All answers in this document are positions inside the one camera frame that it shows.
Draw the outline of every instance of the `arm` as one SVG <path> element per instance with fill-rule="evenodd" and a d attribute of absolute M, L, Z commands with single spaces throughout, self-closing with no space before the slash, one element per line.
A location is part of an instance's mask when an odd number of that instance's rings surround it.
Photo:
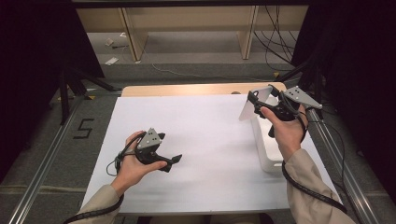
<path fill-rule="evenodd" d="M 133 133 L 126 140 L 126 144 L 129 143 L 133 138 L 138 136 L 142 132 Z M 134 141 L 130 149 L 136 148 L 137 140 Z M 99 209 L 108 208 L 115 204 L 120 196 L 131 186 L 137 184 L 144 175 L 151 171 L 155 171 L 163 168 L 166 165 L 166 161 L 157 161 L 149 165 L 144 165 L 136 158 L 135 155 L 125 156 L 122 161 L 117 177 L 113 180 L 110 185 L 102 186 L 85 204 L 78 214 L 96 211 Z M 99 217 L 89 217 L 73 223 L 113 223 L 115 216 L 120 209 L 117 209 L 111 213 L 108 213 Z"/>
<path fill-rule="evenodd" d="M 318 167 L 312 158 L 304 149 L 301 149 L 303 129 L 300 122 L 282 121 L 265 107 L 261 108 L 261 112 L 274 125 L 275 138 L 291 178 L 308 189 L 339 201 L 336 194 L 323 183 Z M 306 116 L 302 116 L 302 119 L 306 126 L 308 123 Z M 287 189 L 290 210 L 297 223 L 354 223 L 342 211 L 299 191 L 289 182 Z"/>

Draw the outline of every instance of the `person's left hand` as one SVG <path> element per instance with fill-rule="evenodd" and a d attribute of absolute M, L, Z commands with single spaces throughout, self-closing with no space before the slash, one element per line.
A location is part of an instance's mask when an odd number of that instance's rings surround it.
<path fill-rule="evenodd" d="M 127 145 L 132 139 L 137 137 L 143 131 L 133 133 L 126 139 Z M 130 148 L 136 148 L 137 139 L 130 145 Z M 111 183 L 119 197 L 131 186 L 137 184 L 144 175 L 151 171 L 159 170 L 166 166 L 166 161 L 156 161 L 152 164 L 142 164 L 135 155 L 125 156 L 117 177 Z"/>

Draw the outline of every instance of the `black wire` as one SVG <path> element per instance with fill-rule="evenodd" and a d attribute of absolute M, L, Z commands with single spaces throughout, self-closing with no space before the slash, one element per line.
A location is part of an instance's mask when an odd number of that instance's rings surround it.
<path fill-rule="evenodd" d="M 278 53 L 276 53 L 275 51 L 273 51 L 272 49 L 270 49 L 267 45 L 265 45 L 262 40 L 257 36 L 256 32 L 254 32 L 254 35 L 257 37 L 257 39 L 260 41 L 260 43 L 262 43 L 262 45 L 265 47 L 266 50 L 270 50 L 273 54 L 275 54 L 278 58 L 282 59 L 283 61 L 285 61 L 286 63 L 290 63 L 289 60 L 285 59 L 284 57 L 280 56 Z"/>
<path fill-rule="evenodd" d="M 294 39 L 294 41 L 296 41 L 297 42 L 297 39 L 296 39 L 296 37 L 294 37 L 294 35 L 291 33 L 291 31 L 289 31 L 289 34 L 291 35 L 291 37 Z"/>
<path fill-rule="evenodd" d="M 119 153 L 119 155 L 114 159 L 114 161 L 112 161 L 111 163 L 109 163 L 109 164 L 107 165 L 107 167 L 106 167 L 106 172 L 107 172 L 108 175 L 117 176 L 117 175 L 111 174 L 111 173 L 108 171 L 108 167 L 109 167 L 112 163 L 114 163 L 115 168 L 116 168 L 116 171 L 117 171 L 117 174 L 118 174 L 118 173 L 119 173 L 119 170 L 120 170 L 120 164 L 122 163 L 122 160 L 123 160 L 123 158 L 124 158 L 124 156 L 125 156 L 126 150 L 128 150 L 128 148 L 131 146 L 131 144 L 132 144 L 136 139 L 143 137 L 145 134 L 146 134 L 146 132 L 142 132 L 142 133 L 138 134 L 136 137 L 134 137 L 134 138 L 125 146 L 125 148 Z"/>
<path fill-rule="evenodd" d="M 113 46 L 113 47 L 111 47 L 111 48 L 113 48 L 113 49 L 121 49 L 121 48 L 125 48 L 125 47 L 128 47 L 129 45 L 123 45 L 123 46 Z"/>
<path fill-rule="evenodd" d="M 338 201 L 336 201 L 335 199 L 333 199 L 331 197 L 317 193 L 317 192 L 313 191 L 312 189 L 309 189 L 309 188 L 299 184 L 293 178 L 291 178 L 291 176 L 288 174 L 288 171 L 286 170 L 286 163 L 284 161 L 282 162 L 282 174 L 283 174 L 283 176 L 285 176 L 286 180 L 292 186 L 294 186 L 296 189 L 298 189 L 298 190 L 302 191 L 303 193 L 306 193 L 306 194 L 308 194 L 308 195 L 310 195 L 324 203 L 327 203 L 328 205 L 330 205 L 332 207 L 338 208 L 345 214 L 347 213 L 347 209 L 344 207 L 343 204 L 339 203 Z"/>
<path fill-rule="evenodd" d="M 269 63 L 268 63 L 268 59 L 267 59 L 267 52 L 268 52 L 268 50 L 270 50 L 271 52 L 273 52 L 277 57 L 279 57 L 280 59 L 282 59 L 283 61 L 285 61 L 285 62 L 287 62 L 287 63 L 290 63 L 288 60 L 286 60 L 285 58 L 283 58 L 282 56 L 280 56 L 279 54 L 277 54 L 276 52 L 274 52 L 272 49 L 270 49 L 270 48 L 268 48 L 268 46 L 267 45 L 265 45 L 260 39 L 259 39 L 259 37 L 257 36 L 257 34 L 256 34 L 256 32 L 254 32 L 254 35 L 257 37 L 257 39 L 260 41 L 260 43 L 262 43 L 262 45 L 265 47 L 265 63 L 267 64 L 267 66 L 268 67 L 270 67 L 271 69 L 273 69 L 273 70 L 276 70 L 276 71 L 281 71 L 281 72 L 289 72 L 289 71 L 291 71 L 290 69 L 277 69 L 277 68 L 274 68 L 273 66 L 271 66 Z"/>
<path fill-rule="evenodd" d="M 274 40 L 270 40 L 270 38 L 268 38 L 268 37 L 264 34 L 263 31 L 261 31 L 261 32 L 262 32 L 262 36 L 264 36 L 264 38 L 267 39 L 268 41 L 271 41 L 271 43 L 273 43 L 273 44 L 275 44 L 275 45 L 279 45 L 279 46 L 285 46 L 285 47 L 288 48 L 288 49 L 294 49 L 294 47 L 292 47 L 292 46 L 283 45 L 283 44 L 280 44 L 280 43 L 275 42 Z"/>
<path fill-rule="evenodd" d="M 270 18 L 270 20 L 271 20 L 271 23 L 273 24 L 273 26 L 274 26 L 274 30 L 277 32 L 277 34 L 279 35 L 279 39 L 280 39 L 280 43 L 282 43 L 283 42 L 283 44 L 282 44 L 282 49 L 283 49 L 283 51 L 285 52 L 285 54 L 286 54 L 286 57 L 289 59 L 289 55 L 288 55 L 288 53 L 286 53 L 286 51 L 285 51 L 285 48 L 283 47 L 283 46 L 285 46 L 286 45 L 286 42 L 285 42 L 285 40 L 283 39 L 283 37 L 282 37 L 282 35 L 280 34 L 280 31 L 279 31 L 279 6 L 276 6 L 276 22 L 274 22 L 274 20 L 273 20 L 273 18 L 272 18 L 272 16 L 271 16 L 271 14 L 270 14 L 270 12 L 269 12 L 269 10 L 268 10 L 268 7 L 267 6 L 265 6 L 265 10 L 267 11 L 267 13 L 268 13 L 268 16 L 269 16 L 269 18 Z"/>
<path fill-rule="evenodd" d="M 330 101 L 329 102 L 324 102 L 324 103 L 322 103 L 322 105 L 329 105 L 330 107 L 333 107 L 332 103 Z M 328 111 L 328 110 L 325 110 L 325 109 L 321 109 L 321 111 L 323 111 L 323 112 L 325 112 L 325 113 L 327 113 L 329 115 L 338 116 L 336 109 L 334 109 L 334 112 L 331 112 L 331 111 Z M 361 154 L 361 150 L 360 149 L 356 149 L 355 153 L 356 153 L 356 155 L 358 155 L 360 157 L 364 157 L 364 155 Z"/>
<path fill-rule="evenodd" d="M 342 159 L 342 167 L 341 167 L 341 184 L 342 184 L 342 187 L 341 187 L 341 186 L 338 186 L 338 184 L 335 184 L 335 185 L 337 185 L 337 186 L 346 194 L 346 199 L 347 199 L 348 202 L 352 205 L 351 207 L 352 207 L 353 213 L 355 214 L 356 219 L 358 220 L 359 223 L 362 223 L 362 222 L 361 222 L 361 217 L 358 215 L 358 212 L 356 211 L 355 206 L 353 206 L 352 199 L 350 198 L 350 195 L 349 195 L 348 192 L 347 192 L 347 188 L 346 188 L 345 181 L 344 181 L 346 148 L 345 148 L 345 144 L 344 144 L 342 135 L 341 135 L 341 134 L 337 131 L 337 129 L 335 129 L 332 125 L 330 125 L 330 124 L 328 124 L 328 123 L 325 123 L 325 122 L 323 122 L 323 121 L 313 121 L 313 120 L 309 120 L 308 123 L 318 123 L 318 124 L 325 125 L 326 127 L 332 128 L 332 129 L 338 134 L 338 137 L 339 137 L 340 140 L 341 140 L 341 146 L 342 146 L 342 149 L 343 149 L 343 159 Z"/>
<path fill-rule="evenodd" d="M 124 199 L 124 195 L 122 194 L 120 196 L 119 200 L 115 204 L 113 204 L 107 208 L 99 209 L 96 211 L 85 212 L 85 213 L 80 213 L 80 214 L 74 215 L 73 217 L 68 218 L 64 222 L 64 224 L 75 222 L 75 221 L 86 219 L 86 218 L 90 218 L 90 217 L 99 217 L 99 216 L 103 216 L 105 214 L 114 212 L 114 211 L 116 211 L 116 209 L 118 209 L 121 206 L 123 199 Z"/>

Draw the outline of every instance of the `cable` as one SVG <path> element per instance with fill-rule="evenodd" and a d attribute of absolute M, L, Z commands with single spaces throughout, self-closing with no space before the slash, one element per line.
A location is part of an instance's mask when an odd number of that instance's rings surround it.
<path fill-rule="evenodd" d="M 296 39 L 296 37 L 294 37 L 294 35 L 291 33 L 291 31 L 289 31 L 289 34 L 291 35 L 291 37 L 294 39 L 294 41 L 296 41 L 297 42 L 297 39 Z"/>
<path fill-rule="evenodd" d="M 140 41 L 137 40 L 136 43 L 137 43 L 137 44 L 139 45 L 139 47 L 143 50 L 143 52 L 146 53 L 145 48 L 142 48 L 142 46 L 140 45 Z M 152 66 L 155 70 L 157 70 L 157 71 L 160 71 L 160 72 L 167 72 L 167 73 L 171 73 L 171 74 L 174 74 L 174 75 L 177 75 L 177 76 L 211 78 L 211 77 L 204 77 L 204 76 L 195 75 L 195 74 L 182 74 L 182 73 L 177 73 L 177 72 L 174 72 L 174 71 L 171 71 L 171 70 L 163 70 L 163 69 L 160 69 L 160 68 L 156 67 L 156 66 L 154 65 L 154 63 L 152 63 L 151 66 Z M 280 69 L 274 69 L 274 70 L 277 70 L 277 71 L 290 71 L 290 70 L 280 70 Z M 258 79 L 258 78 L 253 78 L 253 77 L 225 77 L 225 76 L 214 76 L 214 77 L 220 77 L 220 78 L 226 78 L 226 79 L 246 79 L 246 80 L 253 80 L 253 81 L 260 81 L 260 82 L 271 82 L 271 81 L 273 81 L 273 80 Z"/>
<path fill-rule="evenodd" d="M 283 44 L 280 44 L 280 43 L 275 42 L 274 40 L 270 40 L 270 38 L 268 38 L 268 37 L 264 34 L 263 31 L 260 31 L 260 32 L 262 33 L 262 36 L 264 36 L 264 38 L 267 39 L 268 41 L 271 41 L 271 43 L 273 43 L 273 44 L 275 44 L 275 45 L 279 45 L 279 46 L 284 46 L 284 47 L 286 47 L 286 48 L 288 48 L 288 49 L 294 49 L 294 47 L 292 47 L 292 46 L 283 45 Z"/>
<path fill-rule="evenodd" d="M 272 18 L 272 16 L 271 16 L 271 13 L 269 12 L 267 6 L 265 6 L 265 10 L 267 11 L 268 16 L 269 16 L 269 18 L 270 18 L 270 20 L 271 20 L 271 23 L 272 23 L 273 26 L 274 26 L 274 31 L 276 31 L 277 34 L 279 35 L 280 43 L 283 42 L 283 44 L 286 45 L 286 42 L 285 42 L 285 40 L 283 39 L 283 37 L 282 37 L 282 35 L 280 34 L 280 31 L 279 31 L 279 12 L 280 12 L 280 11 L 279 11 L 279 10 L 280 10 L 280 9 L 279 9 L 279 6 L 276 6 L 276 22 L 274 22 L 274 20 L 273 20 L 273 18 Z M 285 48 L 283 47 L 283 46 L 284 46 L 283 44 L 282 44 L 282 49 L 283 49 L 283 51 L 285 52 L 286 57 L 289 59 L 289 56 L 288 56 L 288 54 L 286 53 Z"/>
<path fill-rule="evenodd" d="M 123 45 L 123 46 L 112 46 L 111 48 L 113 49 L 121 49 L 121 48 L 126 48 L 129 47 L 129 45 Z"/>
<path fill-rule="evenodd" d="M 280 58 L 281 60 L 285 61 L 286 63 L 290 63 L 290 61 L 288 59 L 285 59 L 284 57 L 280 56 L 278 53 L 276 53 L 273 49 L 270 49 L 268 47 L 268 45 L 265 45 L 261 39 L 259 39 L 259 37 L 257 36 L 256 32 L 254 32 L 254 35 L 257 37 L 257 39 L 260 41 L 260 43 L 262 43 L 262 45 L 265 47 L 265 49 L 269 49 L 273 54 L 275 54 L 278 58 Z"/>
<path fill-rule="evenodd" d="M 123 160 L 123 158 L 124 158 L 125 155 L 126 155 L 126 154 L 125 154 L 126 150 L 128 150 L 129 146 L 130 146 L 136 139 L 141 138 L 141 137 L 144 136 L 145 134 L 146 134 L 146 132 L 143 132 L 143 133 L 140 133 L 138 136 L 134 137 L 134 138 L 125 146 L 125 148 L 119 153 L 119 155 L 116 157 L 116 159 L 114 159 L 114 161 L 112 161 L 112 162 L 106 167 L 106 172 L 107 172 L 108 175 L 112 175 L 112 174 L 110 174 L 110 173 L 108 172 L 108 167 L 109 167 L 112 163 L 115 163 L 117 174 L 119 173 L 122 160 Z M 116 210 L 121 206 L 123 199 L 124 199 L 124 195 L 122 194 L 122 195 L 120 196 L 119 200 L 118 200 L 115 204 L 109 206 L 108 208 L 104 208 L 104 209 L 99 209 L 99 210 L 96 210 L 96 211 L 91 211 L 91 212 L 86 212 L 86 213 L 77 214 L 77 215 L 75 215 L 75 216 L 72 216 L 72 217 L 68 218 L 68 219 L 64 222 L 64 224 L 70 223 L 70 222 L 75 222 L 75 221 L 82 220 L 82 219 L 89 218 L 89 217 L 99 217 L 99 216 L 102 216 L 102 215 L 111 213 L 111 212 L 113 212 L 113 211 L 116 211 Z"/>
<path fill-rule="evenodd" d="M 336 200 L 334 200 L 333 198 L 327 197 L 323 194 L 319 194 L 317 192 L 314 192 L 311 189 L 308 189 L 306 187 L 304 187 L 303 185 L 297 183 L 295 180 L 293 180 L 293 178 L 291 178 L 291 176 L 288 174 L 288 171 L 286 170 L 285 167 L 286 163 L 283 161 L 282 162 L 282 173 L 283 176 L 285 176 L 285 178 L 288 180 L 289 183 L 291 183 L 295 188 L 297 188 L 298 190 L 302 191 L 303 193 L 306 193 L 320 201 L 323 201 L 324 203 L 327 203 L 333 207 L 336 207 L 338 209 L 340 209 L 341 211 L 343 211 L 345 214 L 347 213 L 347 209 L 340 204 L 339 202 L 337 202 Z"/>
<path fill-rule="evenodd" d="M 221 78 L 226 78 L 226 79 L 248 79 L 248 80 L 255 80 L 255 81 L 261 81 L 261 82 L 270 82 L 272 80 L 265 80 L 265 79 L 257 79 L 254 77 L 224 77 L 224 76 L 213 76 L 213 77 L 204 77 L 204 76 L 200 76 L 200 75 L 195 75 L 195 74 L 181 74 L 181 73 L 177 73 L 171 70 L 165 70 L 165 69 L 160 69 L 158 67 L 156 67 L 154 65 L 154 63 L 151 64 L 156 70 L 160 71 L 160 72 L 167 72 L 167 73 L 171 73 L 174 75 L 178 75 L 178 76 L 183 76 L 183 77 L 202 77 L 202 78 L 214 78 L 214 77 L 221 77 Z"/>
<path fill-rule="evenodd" d="M 332 104 L 331 104 L 330 102 L 322 103 L 322 105 L 330 105 L 330 106 L 332 107 Z M 328 110 L 325 110 L 325 109 L 321 109 L 321 111 L 323 111 L 323 112 L 325 112 L 325 113 L 327 113 L 327 114 L 329 114 L 329 115 L 338 116 L 337 110 L 336 110 L 336 109 L 334 109 L 334 112 L 331 112 L 331 111 L 328 111 Z M 364 158 L 364 155 L 362 154 L 362 152 L 361 152 L 360 149 L 357 148 L 357 149 L 355 150 L 355 153 L 356 153 L 356 155 L 358 155 L 358 156 Z"/>
<path fill-rule="evenodd" d="M 328 124 L 328 123 L 325 123 L 324 121 L 313 121 L 313 120 L 309 120 L 308 123 L 318 123 L 318 124 L 321 124 L 321 125 L 325 125 L 326 127 L 330 127 L 331 129 L 333 129 L 333 130 L 337 133 L 338 137 L 340 138 L 340 140 L 341 140 L 341 146 L 342 146 L 342 149 L 343 149 L 343 159 L 342 159 L 342 167 L 341 167 L 341 186 L 339 186 L 339 184 L 336 183 L 336 182 L 333 181 L 333 180 L 332 180 L 332 182 L 333 182 L 337 187 L 339 187 L 339 188 L 346 194 L 346 199 L 347 199 L 348 202 L 351 204 L 351 207 L 352 207 L 352 210 L 353 210 L 353 213 L 354 213 L 356 219 L 358 220 L 359 223 L 362 223 L 361 218 L 360 218 L 360 216 L 358 215 L 358 212 L 356 211 L 355 206 L 352 205 L 352 204 L 353 204 L 352 199 L 350 198 L 350 195 L 349 195 L 349 194 L 347 193 L 347 191 L 346 191 L 347 188 L 346 188 L 345 181 L 344 181 L 346 148 L 345 148 L 344 141 L 343 141 L 343 139 L 342 139 L 342 135 L 341 135 L 332 125 L 330 125 L 330 124 Z"/>

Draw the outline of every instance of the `black cable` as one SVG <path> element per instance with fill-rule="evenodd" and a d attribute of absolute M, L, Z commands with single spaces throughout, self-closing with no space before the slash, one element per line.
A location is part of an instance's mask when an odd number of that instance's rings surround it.
<path fill-rule="evenodd" d="M 280 12 L 279 6 L 276 6 L 276 22 L 274 22 L 274 20 L 273 20 L 273 18 L 272 18 L 272 16 L 271 16 L 271 13 L 269 12 L 267 6 L 265 6 L 265 10 L 267 11 L 268 16 L 269 16 L 269 18 L 270 18 L 270 20 L 271 20 L 271 23 L 272 23 L 273 26 L 274 26 L 274 30 L 275 30 L 275 31 L 277 32 L 277 34 L 279 35 L 280 43 L 283 42 L 283 44 L 286 45 L 286 42 L 285 42 L 285 40 L 283 39 L 283 37 L 282 37 L 282 35 L 280 34 L 280 31 L 279 31 L 279 12 Z M 286 57 L 289 59 L 289 55 L 288 55 L 288 53 L 286 53 L 285 48 L 283 47 L 284 45 L 282 45 L 282 49 L 283 49 L 283 51 L 285 52 Z"/>
<path fill-rule="evenodd" d="M 322 96 L 322 98 L 324 98 L 325 100 L 328 101 L 328 102 L 322 103 L 322 105 L 329 105 L 330 107 L 333 107 L 333 106 L 332 106 L 332 103 L 330 102 L 330 100 L 329 100 L 327 97 Z M 331 111 L 328 111 L 328 110 L 325 110 L 325 109 L 321 109 L 321 111 L 323 111 L 323 112 L 325 112 L 325 113 L 327 113 L 327 114 L 329 114 L 329 115 L 338 116 L 337 110 L 336 110 L 336 109 L 333 110 L 334 112 L 331 112 Z M 357 149 L 355 150 L 355 153 L 356 153 L 356 155 L 358 155 L 358 156 L 364 158 L 364 155 L 362 154 L 362 152 L 361 152 L 360 149 L 357 148 Z"/>
<path fill-rule="evenodd" d="M 278 58 L 280 58 L 281 60 L 285 61 L 286 63 L 290 63 L 289 60 L 285 59 L 284 57 L 280 56 L 278 53 L 276 53 L 275 51 L 273 51 L 272 49 L 270 49 L 267 45 L 265 45 L 261 39 L 259 39 L 259 37 L 257 36 L 256 32 L 254 32 L 254 35 L 257 37 L 257 39 L 260 41 L 260 43 L 262 43 L 262 45 L 265 47 L 265 49 L 269 49 L 273 54 L 275 54 Z"/>
<path fill-rule="evenodd" d="M 283 93 L 283 91 L 279 94 L 279 100 L 283 101 L 285 104 L 285 107 L 291 112 L 293 113 L 294 116 L 296 116 L 297 120 L 300 122 L 301 124 L 301 128 L 303 129 L 303 137 L 301 138 L 300 142 L 303 142 L 305 139 L 305 135 L 306 135 L 306 131 L 308 131 L 308 124 L 305 127 L 305 124 L 303 122 L 303 119 L 299 116 L 299 114 L 303 114 L 306 117 L 305 113 L 302 113 L 298 110 L 298 108 L 294 108 L 293 105 L 291 104 L 291 102 L 289 101 L 288 97 L 286 97 Z"/>
<path fill-rule="evenodd" d="M 121 49 L 121 48 L 126 48 L 126 47 L 128 47 L 129 45 L 123 45 L 123 46 L 113 46 L 113 47 L 111 47 L 111 48 L 113 48 L 113 49 Z"/>
<path fill-rule="evenodd" d="M 82 219 L 89 218 L 89 217 L 99 217 L 99 216 L 111 213 L 111 212 L 117 210 L 121 206 L 123 198 L 124 198 L 124 195 L 122 194 L 120 196 L 120 199 L 115 204 L 111 205 L 110 207 L 104 208 L 104 209 L 100 209 L 100 210 L 96 210 L 96 211 L 80 213 L 78 215 L 75 215 L 73 217 L 68 218 L 64 222 L 64 224 L 75 222 L 75 221 L 82 220 Z"/>
<path fill-rule="evenodd" d="M 315 108 L 314 108 L 314 107 L 309 107 L 309 108 L 307 108 L 306 110 L 310 110 L 310 109 L 315 109 Z M 354 213 L 356 219 L 358 220 L 359 223 L 362 223 L 361 217 L 359 216 L 358 212 L 356 211 L 355 206 L 353 206 L 352 199 L 351 199 L 350 195 L 349 195 L 348 192 L 347 192 L 347 188 L 346 188 L 345 181 L 344 181 L 346 148 L 345 148 L 344 141 L 343 141 L 343 139 L 342 139 L 342 135 L 341 135 L 332 125 L 330 125 L 330 124 L 328 124 L 328 123 L 325 123 L 325 122 L 323 122 L 323 121 L 313 121 L 313 120 L 309 120 L 309 121 L 308 121 L 308 123 L 311 123 L 311 122 L 312 122 L 312 123 L 318 123 L 318 124 L 326 125 L 326 127 L 332 128 L 332 129 L 337 133 L 338 137 L 340 138 L 340 140 L 341 140 L 341 145 L 342 145 L 342 149 L 343 149 L 343 159 L 342 159 L 342 168 L 341 168 L 341 184 L 342 184 L 342 187 L 341 187 L 341 186 L 338 186 L 338 183 L 337 183 L 336 185 L 345 193 L 346 199 L 347 199 L 348 202 L 351 204 L 351 207 L 352 207 L 352 210 L 353 210 L 353 213 Z"/>
<path fill-rule="evenodd" d="M 261 33 L 262 33 L 262 36 L 264 36 L 265 39 L 267 39 L 268 41 L 271 41 L 271 43 L 273 43 L 273 44 L 275 44 L 275 45 L 285 46 L 285 47 L 288 48 L 288 49 L 294 49 L 294 47 L 292 47 L 292 46 L 283 45 L 283 44 L 280 44 L 280 43 L 275 42 L 274 40 L 270 40 L 270 38 L 268 38 L 268 37 L 264 34 L 263 31 L 261 31 Z"/>
<path fill-rule="evenodd" d="M 294 39 L 294 41 L 296 41 L 297 42 L 297 39 L 296 39 L 296 37 L 294 37 L 294 35 L 291 33 L 291 31 L 289 31 L 289 34 L 291 35 L 291 37 Z"/>
<path fill-rule="evenodd" d="M 303 185 L 297 183 L 293 178 L 291 178 L 291 176 L 289 175 L 288 171 L 286 170 L 285 167 L 286 163 L 283 161 L 282 162 L 282 173 L 283 176 L 285 176 L 286 180 L 288 180 L 289 183 L 291 183 L 295 188 L 297 188 L 298 190 L 302 191 L 303 193 L 306 193 L 326 204 L 329 204 L 335 208 L 338 208 L 339 210 L 341 210 L 342 212 L 344 212 L 345 214 L 347 213 L 347 209 L 340 204 L 339 202 L 337 202 L 336 200 L 334 200 L 333 198 L 327 197 L 325 195 L 319 194 L 317 192 L 314 192 L 311 189 L 308 189 L 306 187 L 304 187 Z"/>
<path fill-rule="evenodd" d="M 121 163 L 122 163 L 123 158 L 125 157 L 125 152 L 126 152 L 126 150 L 128 150 L 129 146 L 130 146 L 136 139 L 141 138 L 141 137 L 144 136 L 145 134 L 146 134 L 146 132 L 143 132 L 143 133 L 139 134 L 138 136 L 134 137 L 134 138 L 125 146 L 125 148 L 119 153 L 119 155 L 116 157 L 116 159 L 114 159 L 114 161 L 112 161 L 112 162 L 107 166 L 106 171 L 107 171 L 107 174 L 108 174 L 108 175 L 112 175 L 112 174 L 110 174 L 110 173 L 108 172 L 108 167 L 109 167 L 113 162 L 115 163 L 117 174 L 119 173 L 119 171 L 120 171 L 120 165 L 121 165 Z M 77 214 L 77 215 L 75 215 L 75 216 L 73 216 L 73 217 L 68 218 L 68 219 L 64 222 L 64 224 L 70 223 L 70 222 L 75 222 L 75 221 L 82 220 L 82 219 L 89 218 L 89 217 L 99 217 L 99 216 L 102 216 L 102 215 L 111 213 L 111 212 L 117 210 L 117 209 L 121 206 L 123 199 L 124 199 L 124 195 L 122 194 L 122 195 L 120 196 L 119 200 L 118 200 L 115 204 L 111 205 L 110 207 L 104 208 L 104 209 L 99 209 L 99 210 L 96 210 L 96 211 L 91 211 L 91 212 L 86 212 L 86 213 Z"/>
<path fill-rule="evenodd" d="M 195 75 L 195 74 L 181 74 L 181 73 L 177 73 L 171 70 L 164 70 L 164 69 L 160 69 L 158 67 L 156 67 L 154 65 L 154 63 L 151 64 L 152 67 L 160 72 L 166 72 L 166 73 L 171 73 L 177 76 L 182 76 L 182 77 L 201 77 L 201 78 L 226 78 L 226 79 L 247 79 L 247 80 L 254 80 L 254 81 L 261 81 L 261 82 L 270 82 L 272 80 L 265 80 L 265 79 L 258 79 L 258 78 L 253 78 L 253 77 L 224 77 L 224 76 L 212 76 L 212 77 L 204 77 L 204 76 L 200 76 L 200 75 Z"/>

